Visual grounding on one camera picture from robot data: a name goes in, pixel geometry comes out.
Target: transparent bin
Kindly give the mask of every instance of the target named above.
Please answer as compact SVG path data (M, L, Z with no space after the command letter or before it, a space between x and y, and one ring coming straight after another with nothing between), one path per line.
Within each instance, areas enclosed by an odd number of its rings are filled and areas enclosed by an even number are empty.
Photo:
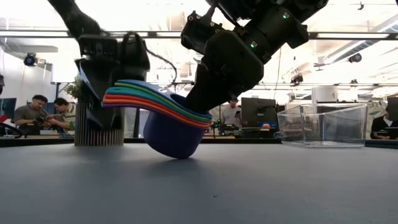
M322 148L365 145L367 104L301 105L277 116L283 144Z

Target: man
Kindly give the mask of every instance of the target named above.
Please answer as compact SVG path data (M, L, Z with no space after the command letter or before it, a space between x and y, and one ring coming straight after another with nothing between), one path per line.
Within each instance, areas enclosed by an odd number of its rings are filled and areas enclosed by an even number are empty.
M24 128L24 126L37 124L39 120L44 121L45 117L49 115L47 111L43 109L48 99L42 95L35 95L32 98L32 103L26 106L21 106L15 110L14 118L12 121L16 126ZM41 122L40 128L48 127L49 124Z
M63 128L65 131L74 131L76 122L76 105L64 98L54 101L55 109L61 114L52 114L46 117L48 123Z
M238 99L234 98L228 101L229 105L221 112L221 124L234 124L239 128L237 131L226 131L226 134L238 135L242 128L242 109L236 104Z
M386 108L386 114L384 116L374 118L373 123L372 123L372 133L371 133L371 138L372 139L383 139L383 140L388 140L388 139L396 139L398 136L383 136L380 134L377 134L376 132L380 132L382 130L386 130L388 127L396 128L398 127L398 123L396 121L390 121L390 114L388 112L388 107Z

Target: ceiling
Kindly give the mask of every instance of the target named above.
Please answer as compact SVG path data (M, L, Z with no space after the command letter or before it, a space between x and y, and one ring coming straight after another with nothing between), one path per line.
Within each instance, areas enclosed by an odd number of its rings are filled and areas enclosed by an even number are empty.
M204 14L208 9L205 0L145 0L128 2L76 0L82 11L96 19L106 30L182 30L188 14L196 10ZM309 31L327 32L382 32L385 26L398 21L398 10L395 0L363 1L363 9L358 10L361 1L329 0L327 7L305 22ZM0 0L0 29L22 30L65 30L61 18L46 0ZM222 22L223 27L232 29L220 12L216 12L213 20ZM54 46L57 53L40 52L38 57L54 64L54 72L58 81L72 80L77 71L74 58L80 56L78 45L72 39L8 39L8 46L19 54L25 54L23 47ZM290 49L285 45L276 52L272 60L265 65L264 79L266 83L290 83L292 76L300 74L305 83L349 83L357 79L359 83L397 83L398 81L398 42L383 41L365 49L361 48L363 59L359 63L344 60L330 65L314 67L314 63L325 63L325 59L341 51L348 51L353 45L363 44L350 40L310 40L306 44ZM195 60L197 55L183 48L179 40L151 39L147 45L157 54L172 61L179 72L179 80L195 79ZM151 57L151 82L169 82L173 71L159 59ZM280 86L276 98L286 99L292 90ZM273 97L275 86L265 86L268 90L249 91L245 96L261 95ZM180 90L185 95L189 88ZM363 88L364 93L370 90ZM296 88L296 93L308 92L306 88Z

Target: white wall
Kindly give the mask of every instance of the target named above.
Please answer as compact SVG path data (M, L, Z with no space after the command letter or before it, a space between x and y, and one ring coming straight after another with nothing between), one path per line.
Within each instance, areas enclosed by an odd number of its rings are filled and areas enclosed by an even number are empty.
M37 94L44 95L49 102L54 101L56 86L50 83L51 72L44 73L44 69L39 67L26 67L21 59L5 54L2 48L0 72L6 84L0 98L17 98L17 107L26 105L26 101L32 101Z

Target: cylindrical base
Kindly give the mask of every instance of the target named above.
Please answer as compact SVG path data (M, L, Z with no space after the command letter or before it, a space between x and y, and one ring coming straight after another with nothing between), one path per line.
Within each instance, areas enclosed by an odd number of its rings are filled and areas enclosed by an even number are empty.
M124 108L121 110L122 119L119 119L120 128L97 130L90 127L86 109L87 103L76 105L75 146L122 146L124 142Z

